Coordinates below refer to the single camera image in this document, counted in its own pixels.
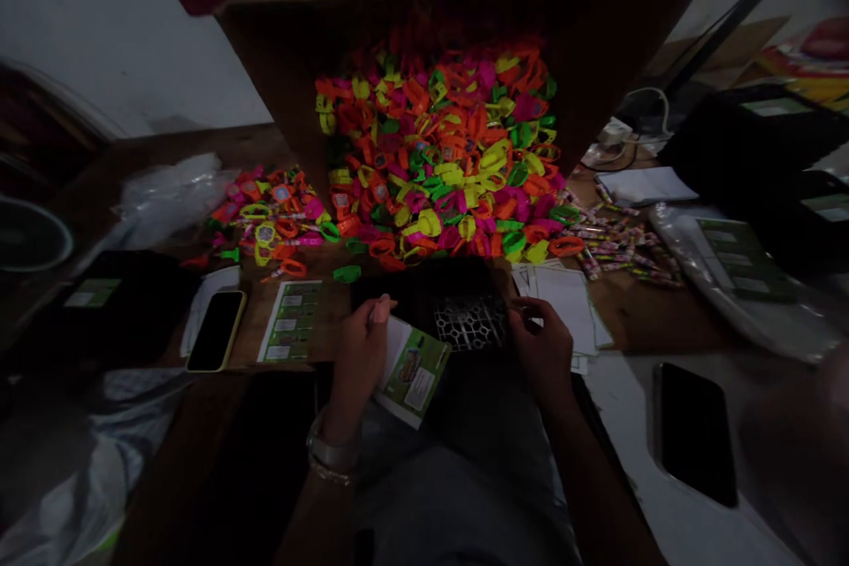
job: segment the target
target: bracelet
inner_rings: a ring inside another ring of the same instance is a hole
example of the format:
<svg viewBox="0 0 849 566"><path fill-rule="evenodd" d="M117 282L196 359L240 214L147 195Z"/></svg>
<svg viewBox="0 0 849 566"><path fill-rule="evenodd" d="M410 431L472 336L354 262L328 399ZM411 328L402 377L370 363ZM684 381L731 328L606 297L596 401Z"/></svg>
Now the bracelet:
<svg viewBox="0 0 849 566"><path fill-rule="evenodd" d="M359 455L359 434L345 447L333 447L318 435L325 420L325 410L321 409L307 435L307 452L312 467L322 479L337 484L349 485L351 477L346 471L354 468Z"/></svg>
<svg viewBox="0 0 849 566"><path fill-rule="evenodd" d="M342 486L349 486L351 484L350 476L328 469L320 463L312 453L309 454L309 458L310 468L313 469L316 472L316 475L318 475L321 479Z"/></svg>

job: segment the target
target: electrical cable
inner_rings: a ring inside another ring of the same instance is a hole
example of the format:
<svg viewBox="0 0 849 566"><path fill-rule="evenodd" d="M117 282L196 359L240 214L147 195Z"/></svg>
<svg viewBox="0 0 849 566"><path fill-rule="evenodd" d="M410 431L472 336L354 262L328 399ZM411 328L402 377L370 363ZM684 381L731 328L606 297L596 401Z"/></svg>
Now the electrical cable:
<svg viewBox="0 0 849 566"><path fill-rule="evenodd" d="M634 162L637 161L637 154L638 153L639 153L639 146L634 145L634 154L631 157L631 161L628 162L626 165L624 165L622 168L593 168L592 166L585 164L583 159L581 161L579 161L578 163L581 164L582 166L584 166L584 168L586 168L587 170L591 170L593 172L620 172L620 171L623 171L623 170L628 170L629 168L631 168L634 165Z"/></svg>
<svg viewBox="0 0 849 566"><path fill-rule="evenodd" d="M643 87L643 88L637 88L635 90L632 90L630 93L626 93L625 97L632 96L634 93L641 93L642 91L647 91L647 90L654 91L655 93L660 95L661 99L663 100L663 121L661 122L661 130L663 131L663 134L665 134L669 137L669 136L672 135L672 133L667 128L667 124L669 123L669 100L666 97L666 93L664 93L662 90L660 90L657 87Z"/></svg>
<svg viewBox="0 0 849 566"><path fill-rule="evenodd" d="M713 22L713 24L710 25L710 27L705 29L701 33L701 35L699 35L695 40L690 42L690 44L688 44L685 47L685 49L683 51L681 51L676 56L676 58L672 61L672 63L667 67L666 74L670 74L672 71L674 71L674 69L682 62L682 60L686 59L687 55L693 50L693 48L701 45L702 42L704 41L704 39L708 35L710 35L711 32L717 26L719 26L723 22L723 20L728 18L728 16L738 7L740 2L741 2L741 0L738 0L736 3L734 3L731 7L729 7L729 9L725 13L723 13L723 15L721 15L719 18L717 18ZM663 134L666 137L670 137L672 135L672 133L668 128L668 126L669 126L669 99L668 99L668 97L666 97L666 94L661 89L656 88L656 87L637 88L636 90L632 90L625 97L633 95L634 93L638 93L640 91L645 91L645 90L655 91L661 96L661 99L663 100L663 121L661 123L661 130L663 131ZM637 148L637 146L639 144L653 143L653 142L657 142L657 141L659 141L659 140L657 140L655 138L651 138L651 139L645 140L643 142L642 141L622 140L623 147L622 147L622 150L619 152L618 155L616 155L615 157L612 157L610 159L602 159L600 161L595 162L595 164L594 164L594 165L597 165L597 166L602 165L602 164L612 164L613 162L615 162L617 159L620 159L624 155L625 148L627 147L627 145L632 144L632 145L634 145L634 156L631 158L631 161L623 168L610 168L610 169L608 169L608 168L594 168L593 166L590 166L589 164L585 164L583 159L579 163L582 166L584 166L584 168L586 168L587 170L592 170L592 171L595 171L595 172L619 172L619 171L623 171L623 170L630 168L634 164L634 162L637 160L637 154L639 152L639 149Z"/></svg>

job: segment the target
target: pile of colorful toys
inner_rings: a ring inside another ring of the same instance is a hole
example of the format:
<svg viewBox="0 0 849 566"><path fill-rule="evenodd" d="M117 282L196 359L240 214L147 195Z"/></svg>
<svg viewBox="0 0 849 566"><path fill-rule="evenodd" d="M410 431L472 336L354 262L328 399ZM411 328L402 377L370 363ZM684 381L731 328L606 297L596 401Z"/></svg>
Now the pile of colorful toys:
<svg viewBox="0 0 849 566"><path fill-rule="evenodd" d="M239 175L226 195L210 219L212 246L219 256L237 263L241 255L252 256L260 266L279 261L265 280L283 273L305 276L306 265L293 258L297 248L340 240L339 230L297 168L265 174L259 165Z"/></svg>
<svg viewBox="0 0 849 566"><path fill-rule="evenodd" d="M563 205L541 46L446 52L429 66L381 49L349 77L319 78L340 235L390 271L428 256L557 254L551 240L578 210Z"/></svg>

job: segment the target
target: person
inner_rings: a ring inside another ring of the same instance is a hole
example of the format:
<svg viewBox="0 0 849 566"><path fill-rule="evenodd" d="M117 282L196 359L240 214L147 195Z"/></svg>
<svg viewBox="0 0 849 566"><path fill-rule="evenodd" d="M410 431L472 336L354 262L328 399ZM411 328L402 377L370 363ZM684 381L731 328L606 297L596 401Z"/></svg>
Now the person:
<svg viewBox="0 0 849 566"><path fill-rule="evenodd" d="M524 378L509 360L473 364L439 435L370 404L395 302L367 301L344 321L276 563L666 563L577 405L568 328L545 301L515 303Z"/></svg>

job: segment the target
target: paper sheet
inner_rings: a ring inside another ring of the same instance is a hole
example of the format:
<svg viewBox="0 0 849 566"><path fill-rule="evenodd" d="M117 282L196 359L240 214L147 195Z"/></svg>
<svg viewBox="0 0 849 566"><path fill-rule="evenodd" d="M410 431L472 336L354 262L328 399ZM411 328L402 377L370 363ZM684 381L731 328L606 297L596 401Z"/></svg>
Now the paper sheet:
<svg viewBox="0 0 849 566"><path fill-rule="evenodd" d="M274 299L258 363L303 360L310 350L320 280L283 281Z"/></svg>
<svg viewBox="0 0 849 566"><path fill-rule="evenodd" d="M374 400L418 429L436 393L451 346L393 316L386 326L386 365Z"/></svg>
<svg viewBox="0 0 849 566"><path fill-rule="evenodd" d="M198 332L201 331L203 318L210 306L212 295L222 290L239 289L240 270L238 265L215 270L203 277L203 283L198 288L192 306L189 309L186 328L183 330L183 340L180 342L180 357L186 358L192 353Z"/></svg>
<svg viewBox="0 0 849 566"><path fill-rule="evenodd" d="M640 206L699 198L669 166L600 174L598 180L616 205Z"/></svg>
<svg viewBox="0 0 849 566"><path fill-rule="evenodd" d="M614 344L613 336L611 335L609 329L604 324L604 321L601 319L599 312L593 306L592 301L589 299L589 294L586 289L586 280L584 275L577 270L570 270L563 266L559 259L552 259L551 261L546 261L540 265L531 265L531 264L513 264L513 280L516 283L516 289L520 296L530 296L531 298L543 298L539 295L539 279L545 279L549 277L550 272L565 272L567 276L562 279L568 281L570 284L566 286L563 291L554 292L551 290L551 286L548 284L544 284L544 287L549 290L554 296L559 296L561 294L564 295L565 302L574 302L577 305L583 308L584 304L589 308L589 313L592 321L592 333L593 333L593 346L590 347L589 341L589 332L590 329L586 324L579 325L577 329L585 336L582 337L582 347L584 351L582 352L585 356L597 356L598 350L603 348L608 348ZM554 279L550 279L552 281L557 281L556 274L553 274ZM578 287L578 282L582 283L582 287ZM551 299L546 299L548 302L551 302L552 305L555 305ZM579 312L579 315L585 317L585 313L583 309ZM578 321L577 318L573 318L572 322L576 323ZM542 325L541 319L534 319L534 322ZM565 319L563 320L566 323L566 326L570 328L570 331L573 332L573 337L575 336L574 331L569 322Z"/></svg>
<svg viewBox="0 0 849 566"><path fill-rule="evenodd" d="M572 356L572 373L586 376L590 373L590 364L586 356L575 354Z"/></svg>
<svg viewBox="0 0 849 566"><path fill-rule="evenodd" d="M536 278L538 298L551 303L557 315L569 327L575 342L575 353L596 356L595 323L590 311L584 275L575 270L546 270Z"/></svg>

